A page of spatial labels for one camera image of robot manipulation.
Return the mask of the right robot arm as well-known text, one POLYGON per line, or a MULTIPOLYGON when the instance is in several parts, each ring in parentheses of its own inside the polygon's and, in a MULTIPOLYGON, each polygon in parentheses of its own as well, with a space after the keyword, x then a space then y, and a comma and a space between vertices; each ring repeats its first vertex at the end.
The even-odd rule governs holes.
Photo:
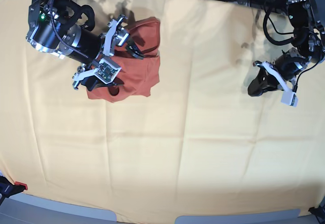
POLYGON ((121 66, 112 60, 115 47, 126 47, 136 59, 144 54, 122 26, 124 15, 111 19, 108 30, 95 35, 94 10, 72 0, 32 0, 28 10, 29 30, 26 40, 39 52, 60 59, 69 57, 80 63, 73 75, 73 88, 83 85, 88 91, 96 87, 122 85, 117 75, 121 66))

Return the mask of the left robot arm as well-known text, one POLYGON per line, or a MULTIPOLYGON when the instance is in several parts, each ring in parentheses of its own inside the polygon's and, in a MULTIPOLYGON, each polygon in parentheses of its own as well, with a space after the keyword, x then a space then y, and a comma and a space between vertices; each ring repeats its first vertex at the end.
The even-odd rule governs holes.
POLYGON ((286 83, 292 83, 292 91, 298 89, 301 75, 309 71, 308 65, 315 66, 324 60, 324 26, 321 23, 315 0, 287 0, 287 14, 294 28, 292 37, 286 40, 274 40, 267 29, 271 11, 277 2, 266 10, 263 19, 263 31, 267 40, 275 46, 292 45, 292 49, 283 52, 274 62, 255 61, 259 72, 248 86, 248 95, 259 97, 263 93, 286 89, 286 83))

